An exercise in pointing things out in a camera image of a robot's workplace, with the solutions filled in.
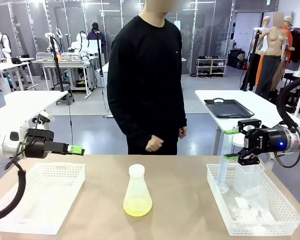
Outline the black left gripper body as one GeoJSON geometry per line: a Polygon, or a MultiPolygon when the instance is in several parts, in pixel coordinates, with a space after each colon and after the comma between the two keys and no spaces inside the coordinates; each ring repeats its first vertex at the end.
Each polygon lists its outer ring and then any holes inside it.
{"type": "Polygon", "coordinates": [[[27,158],[44,159],[48,155],[45,142],[54,140],[54,132],[46,129],[29,128],[25,135],[24,155],[27,158]]]}

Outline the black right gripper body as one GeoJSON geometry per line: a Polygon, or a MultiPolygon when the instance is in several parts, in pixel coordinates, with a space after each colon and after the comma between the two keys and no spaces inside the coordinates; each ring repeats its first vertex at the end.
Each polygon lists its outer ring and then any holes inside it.
{"type": "Polygon", "coordinates": [[[287,147],[287,134],[279,127],[253,128],[244,137],[244,149],[251,153],[282,152],[287,147]]]}

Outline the person's right hand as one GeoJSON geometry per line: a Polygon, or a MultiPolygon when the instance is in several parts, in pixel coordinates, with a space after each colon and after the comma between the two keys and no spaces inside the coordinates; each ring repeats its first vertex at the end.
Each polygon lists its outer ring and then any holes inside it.
{"type": "Polygon", "coordinates": [[[148,143],[145,147],[145,150],[147,152],[156,152],[157,150],[159,150],[162,147],[163,143],[164,143],[164,141],[161,138],[159,138],[155,135],[152,135],[151,139],[148,141],[148,143]]]}

